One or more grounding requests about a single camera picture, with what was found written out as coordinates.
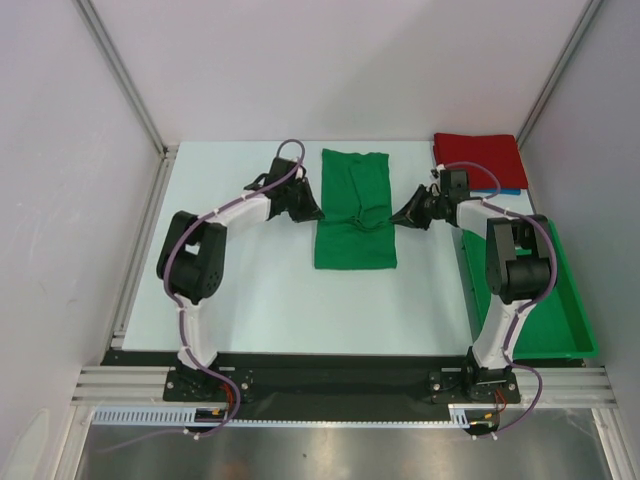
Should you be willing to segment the green t shirt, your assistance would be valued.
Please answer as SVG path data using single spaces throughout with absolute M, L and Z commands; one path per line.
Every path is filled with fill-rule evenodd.
M 389 155 L 324 149 L 314 267 L 384 270 L 397 267 Z

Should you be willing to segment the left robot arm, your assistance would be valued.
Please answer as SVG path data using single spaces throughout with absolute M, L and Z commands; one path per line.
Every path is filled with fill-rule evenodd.
M 282 213 L 296 223 L 324 217 L 300 158 L 275 157 L 270 170 L 244 187 L 239 197 L 208 214 L 179 211 L 172 217 L 156 266 L 178 314 L 178 364 L 167 399 L 176 400 L 183 391 L 188 400 L 206 401 L 219 388 L 233 390 L 226 377 L 211 369 L 218 348 L 201 309 L 222 284 L 229 241 Z

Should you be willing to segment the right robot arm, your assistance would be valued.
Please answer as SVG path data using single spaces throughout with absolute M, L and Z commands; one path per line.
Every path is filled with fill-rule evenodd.
M 471 162 L 432 171 L 434 182 L 419 185 L 410 200 L 391 217 L 398 226 L 427 230 L 445 221 L 485 240 L 485 279 L 490 306 L 478 338 L 454 379 L 435 380 L 433 391 L 454 399 L 489 402 L 511 382 L 513 351 L 525 321 L 556 285 L 558 260 L 548 219 L 524 215 L 471 194 Z

